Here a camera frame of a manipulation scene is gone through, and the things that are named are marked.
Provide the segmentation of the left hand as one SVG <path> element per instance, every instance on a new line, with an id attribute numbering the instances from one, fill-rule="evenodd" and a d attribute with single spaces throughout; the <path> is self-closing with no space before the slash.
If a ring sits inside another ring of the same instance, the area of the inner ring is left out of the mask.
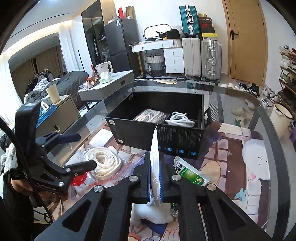
<path id="1" fill-rule="evenodd" d="M 32 187 L 30 186 L 27 179 L 13 180 L 11 179 L 11 185 L 16 190 L 16 192 L 23 193 L 28 195 L 33 192 Z"/>

